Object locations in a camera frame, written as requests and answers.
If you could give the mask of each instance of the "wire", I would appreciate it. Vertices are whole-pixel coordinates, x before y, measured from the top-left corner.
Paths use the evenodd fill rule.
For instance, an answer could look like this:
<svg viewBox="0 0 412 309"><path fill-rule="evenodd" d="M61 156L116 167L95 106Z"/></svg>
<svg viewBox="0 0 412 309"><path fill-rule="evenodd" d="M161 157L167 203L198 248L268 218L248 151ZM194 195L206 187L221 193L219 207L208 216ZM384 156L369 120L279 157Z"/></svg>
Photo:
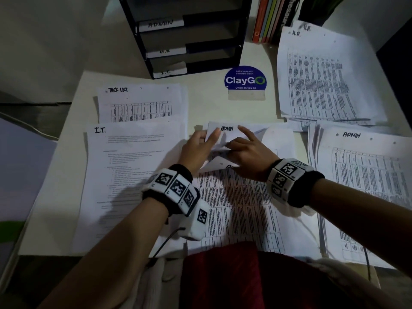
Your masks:
<svg viewBox="0 0 412 309"><path fill-rule="evenodd" d="M368 280L370 281L370 264L369 264L368 252L366 251L365 246L363 246L363 251L365 252L366 264L368 265Z"/></svg>
<svg viewBox="0 0 412 309"><path fill-rule="evenodd" d="M158 249L157 252L153 255L152 258L156 258L156 256L157 256L157 254L159 253L159 251L163 248L163 246L166 245L167 241L170 240L173 235L175 235L178 231L183 231L183 230L185 230L185 229L186 229L186 228L183 228L183 227L182 227L182 228L178 228L178 229L174 230L174 231L168 236L168 238L163 242L162 246L159 247L159 249Z"/></svg>
<svg viewBox="0 0 412 309"><path fill-rule="evenodd" d="M0 114L4 115L4 116L6 116L6 117L9 117L9 118L11 118L11 119L13 119L13 120L15 120L15 121L18 121L18 122L21 123L21 124L24 124L24 125L26 125L26 126L29 126L30 128L36 130L38 133L40 133L40 134L42 134L42 135L45 135L45 136L47 136L47 137L49 137L49 138L54 138L54 139L56 139L56 140L59 139L59 138L56 138L56 137L53 136L53 135L45 134L45 133L41 132L40 130L36 129L35 127L33 127L32 125L29 125L28 123L26 123L26 122L24 122L24 121L21 121L21 120L19 120L19 119L17 119L17 118L14 118L14 117L12 117L12 116L10 116L10 115L7 115L7 114L2 113L2 112L0 112Z"/></svg>

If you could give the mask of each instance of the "maroon garment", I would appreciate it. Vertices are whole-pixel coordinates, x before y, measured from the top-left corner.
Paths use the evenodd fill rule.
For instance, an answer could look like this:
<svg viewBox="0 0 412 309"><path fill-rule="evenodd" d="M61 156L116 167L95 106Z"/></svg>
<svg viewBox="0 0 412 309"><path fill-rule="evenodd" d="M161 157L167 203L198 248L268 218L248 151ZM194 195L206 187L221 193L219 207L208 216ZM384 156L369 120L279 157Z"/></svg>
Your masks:
<svg viewBox="0 0 412 309"><path fill-rule="evenodd" d="M242 242L185 258L180 309L357 308L328 276L282 254Z"/></svg>

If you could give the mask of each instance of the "table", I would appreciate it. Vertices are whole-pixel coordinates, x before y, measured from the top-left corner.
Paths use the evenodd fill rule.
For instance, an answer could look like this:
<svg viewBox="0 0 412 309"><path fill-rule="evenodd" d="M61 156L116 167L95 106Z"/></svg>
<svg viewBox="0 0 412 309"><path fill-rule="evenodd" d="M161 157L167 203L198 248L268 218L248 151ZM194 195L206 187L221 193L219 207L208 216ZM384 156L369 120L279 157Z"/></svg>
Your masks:
<svg viewBox="0 0 412 309"><path fill-rule="evenodd" d="M100 41L80 79L59 143L43 187L29 218L20 255L71 255L70 246L80 210L87 163L85 129L98 122L96 88L117 82L180 83L188 87L188 134L208 121L282 122L277 99L276 46L245 42L241 65L261 70L267 79L265 101L229 101L224 85L228 70L205 72L156 81L148 79L147 69L125 23L118 29L102 27ZM113 73L126 73L133 77ZM409 126L386 77L377 65L389 122L403 135L411 135ZM306 135L295 133L298 159L307 161Z"/></svg>

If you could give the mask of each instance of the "white wall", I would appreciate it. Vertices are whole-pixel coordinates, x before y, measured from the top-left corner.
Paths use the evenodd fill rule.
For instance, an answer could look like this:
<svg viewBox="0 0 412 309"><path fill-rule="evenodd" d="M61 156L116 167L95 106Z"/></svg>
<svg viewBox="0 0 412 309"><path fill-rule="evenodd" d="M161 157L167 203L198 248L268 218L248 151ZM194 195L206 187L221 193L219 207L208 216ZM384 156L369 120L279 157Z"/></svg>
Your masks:
<svg viewBox="0 0 412 309"><path fill-rule="evenodd" d="M342 24L359 21L375 51L378 51L411 17L412 0L344 0L331 15L349 14Z"/></svg>
<svg viewBox="0 0 412 309"><path fill-rule="evenodd" d="M0 103L71 102L107 1L0 0Z"/></svg>

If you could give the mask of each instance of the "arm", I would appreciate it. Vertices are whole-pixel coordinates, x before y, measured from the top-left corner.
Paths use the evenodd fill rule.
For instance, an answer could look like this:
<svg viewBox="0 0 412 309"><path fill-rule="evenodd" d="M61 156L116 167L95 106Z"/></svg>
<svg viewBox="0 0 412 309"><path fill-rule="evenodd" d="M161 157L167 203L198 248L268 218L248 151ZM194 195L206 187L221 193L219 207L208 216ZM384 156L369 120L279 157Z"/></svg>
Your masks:
<svg viewBox="0 0 412 309"><path fill-rule="evenodd" d="M240 165L243 177L266 182L271 165L279 159L248 129L239 126L249 140L237 138L227 147L228 157ZM383 260L412 276L409 242L412 211L358 190L320 179L311 191L314 210Z"/></svg>
<svg viewBox="0 0 412 309"><path fill-rule="evenodd" d="M206 131L196 131L183 146L178 163L196 173L219 133L215 130L204 142ZM110 309L121 304L145 267L167 217L162 203L150 197L142 201L80 260L39 309Z"/></svg>

